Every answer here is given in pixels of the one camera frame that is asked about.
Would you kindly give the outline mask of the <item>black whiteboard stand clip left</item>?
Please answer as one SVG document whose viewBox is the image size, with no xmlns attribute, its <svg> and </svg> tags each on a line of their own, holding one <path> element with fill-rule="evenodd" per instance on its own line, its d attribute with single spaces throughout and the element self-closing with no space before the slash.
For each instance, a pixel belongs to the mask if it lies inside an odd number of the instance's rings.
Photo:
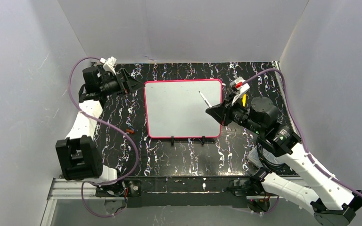
<svg viewBox="0 0 362 226">
<path fill-rule="evenodd" d="M 171 137 L 170 137 L 170 141 L 171 141 L 171 147 L 174 147 L 175 137 L 174 137 L 174 136 L 171 136 Z"/>
</svg>

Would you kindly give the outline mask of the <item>white marker pen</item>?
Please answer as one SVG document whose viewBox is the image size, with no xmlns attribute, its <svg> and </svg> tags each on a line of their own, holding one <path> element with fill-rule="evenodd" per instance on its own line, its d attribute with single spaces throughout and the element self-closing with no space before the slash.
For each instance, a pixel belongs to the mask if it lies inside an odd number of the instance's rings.
<svg viewBox="0 0 362 226">
<path fill-rule="evenodd" d="M 204 103 L 207 105 L 208 108 L 212 108 L 213 106 L 209 103 L 208 99 L 205 97 L 205 95 L 199 91 L 200 96 L 202 97 Z"/>
</svg>

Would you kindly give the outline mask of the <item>aluminium rail frame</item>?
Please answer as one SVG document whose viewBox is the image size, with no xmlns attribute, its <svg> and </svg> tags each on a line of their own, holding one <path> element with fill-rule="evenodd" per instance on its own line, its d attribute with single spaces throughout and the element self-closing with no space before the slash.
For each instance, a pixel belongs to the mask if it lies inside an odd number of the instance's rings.
<svg viewBox="0 0 362 226">
<path fill-rule="evenodd" d="M 247 79 L 274 65 L 275 62 L 124 64 L 116 66 L 116 70 L 125 68 L 142 82 L 219 79 L 225 96 L 229 94 L 226 87 L 231 79 L 239 76 Z M 292 125 L 278 73 L 265 73 L 249 84 L 251 89 L 247 100 L 258 96 L 269 97 L 280 111 L 279 120 Z M 176 138 L 174 147 L 171 147 L 170 139 L 150 138 L 141 90 L 125 97 L 109 97 L 101 117 L 121 129 L 134 130 L 130 136 L 140 152 L 139 164 L 129 177 L 248 176 L 257 169 L 246 160 L 247 154 L 255 147 L 256 135 L 234 123 L 222 127 L 218 138 L 206 138 L 205 145 L 201 145 L 201 138 Z M 103 163 L 117 169 L 122 176 L 132 168 L 135 154 L 128 141 L 120 136 L 113 129 L 98 126 L 94 139 L 103 156 Z M 81 182 L 55 179 L 49 199 L 82 201 Z"/>
</svg>

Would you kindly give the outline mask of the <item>pink framed whiteboard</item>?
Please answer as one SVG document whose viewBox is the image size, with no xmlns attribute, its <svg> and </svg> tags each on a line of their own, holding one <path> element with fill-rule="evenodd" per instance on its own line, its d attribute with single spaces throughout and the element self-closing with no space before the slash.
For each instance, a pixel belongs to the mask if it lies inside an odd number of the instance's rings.
<svg viewBox="0 0 362 226">
<path fill-rule="evenodd" d="M 216 138 L 222 127 L 205 113 L 211 104 L 222 102 L 219 79 L 147 81 L 144 100 L 148 135 L 151 138 Z"/>
</svg>

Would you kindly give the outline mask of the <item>yellow marker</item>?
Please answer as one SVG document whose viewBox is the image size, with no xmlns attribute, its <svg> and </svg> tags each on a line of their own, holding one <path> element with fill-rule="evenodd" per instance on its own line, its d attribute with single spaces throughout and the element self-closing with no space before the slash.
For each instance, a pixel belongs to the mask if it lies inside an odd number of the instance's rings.
<svg viewBox="0 0 362 226">
<path fill-rule="evenodd" d="M 242 97 L 242 105 L 243 105 L 243 107 L 247 106 L 247 95 L 246 94 L 244 94 Z"/>
</svg>

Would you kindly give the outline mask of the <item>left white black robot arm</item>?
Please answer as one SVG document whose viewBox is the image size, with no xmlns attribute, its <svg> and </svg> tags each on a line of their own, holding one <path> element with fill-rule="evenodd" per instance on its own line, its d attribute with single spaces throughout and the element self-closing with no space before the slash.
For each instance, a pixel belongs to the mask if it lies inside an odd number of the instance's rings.
<svg viewBox="0 0 362 226">
<path fill-rule="evenodd" d="M 113 184 L 119 179 L 114 168 L 105 166 L 94 142 L 98 119 L 106 99 L 111 95 L 126 95 L 145 87 L 124 69 L 116 73 L 104 66 L 83 69 L 84 84 L 78 96 L 78 114 L 65 139 L 55 148 L 62 174 L 66 180 L 90 181 L 94 184 Z"/>
</svg>

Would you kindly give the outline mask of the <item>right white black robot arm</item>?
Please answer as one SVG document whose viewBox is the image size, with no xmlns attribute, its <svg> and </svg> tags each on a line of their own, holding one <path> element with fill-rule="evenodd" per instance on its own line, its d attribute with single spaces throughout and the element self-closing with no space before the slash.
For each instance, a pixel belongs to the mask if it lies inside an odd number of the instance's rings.
<svg viewBox="0 0 362 226">
<path fill-rule="evenodd" d="M 206 113 L 223 126 L 234 122 L 258 135 L 258 144 L 287 164 L 307 186 L 281 178 L 260 168 L 251 178 L 259 191 L 285 198 L 306 210 L 322 226 L 347 226 L 362 207 L 362 190 L 351 191 L 322 174 L 319 163 L 305 152 L 301 138 L 288 126 L 278 122 L 278 108 L 267 97 L 255 97 L 249 109 L 233 103 L 233 96 L 217 105 L 209 105 Z"/>
</svg>

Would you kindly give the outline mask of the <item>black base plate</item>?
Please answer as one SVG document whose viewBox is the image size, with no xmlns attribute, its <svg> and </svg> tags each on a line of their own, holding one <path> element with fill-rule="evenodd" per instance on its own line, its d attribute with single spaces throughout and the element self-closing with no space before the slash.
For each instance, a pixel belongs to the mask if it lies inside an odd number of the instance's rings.
<svg viewBox="0 0 362 226">
<path fill-rule="evenodd" d="M 232 206 L 246 208 L 254 200 L 266 202 L 248 176 L 151 177 L 132 176 L 119 185 L 97 188 L 99 198 L 127 199 L 129 208 L 152 206 Z"/>
</svg>

